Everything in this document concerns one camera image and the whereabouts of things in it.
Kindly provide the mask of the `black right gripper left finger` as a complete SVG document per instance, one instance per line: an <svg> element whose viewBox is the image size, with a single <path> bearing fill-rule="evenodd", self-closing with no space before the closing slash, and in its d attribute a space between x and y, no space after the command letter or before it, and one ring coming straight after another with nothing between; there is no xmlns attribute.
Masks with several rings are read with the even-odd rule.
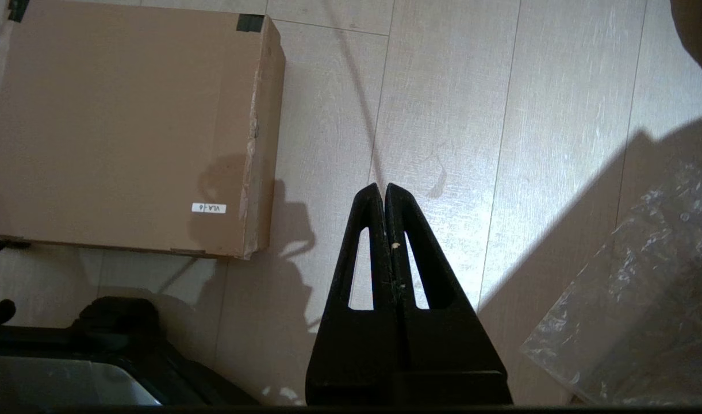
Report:
<svg viewBox="0 0 702 414"><path fill-rule="evenodd" d="M369 231L371 310L349 299L361 232ZM396 310L384 206L379 187L359 191L351 205L336 268L306 371L309 406L380 405L397 367Z"/></svg>

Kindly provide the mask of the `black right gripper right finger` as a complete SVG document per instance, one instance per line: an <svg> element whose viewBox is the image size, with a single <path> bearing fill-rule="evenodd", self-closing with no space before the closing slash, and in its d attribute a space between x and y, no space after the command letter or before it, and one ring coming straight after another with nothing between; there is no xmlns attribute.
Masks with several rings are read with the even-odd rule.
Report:
<svg viewBox="0 0 702 414"><path fill-rule="evenodd" d="M401 342L398 401L512 404L505 366L413 194L390 184L385 218Z"/></svg>

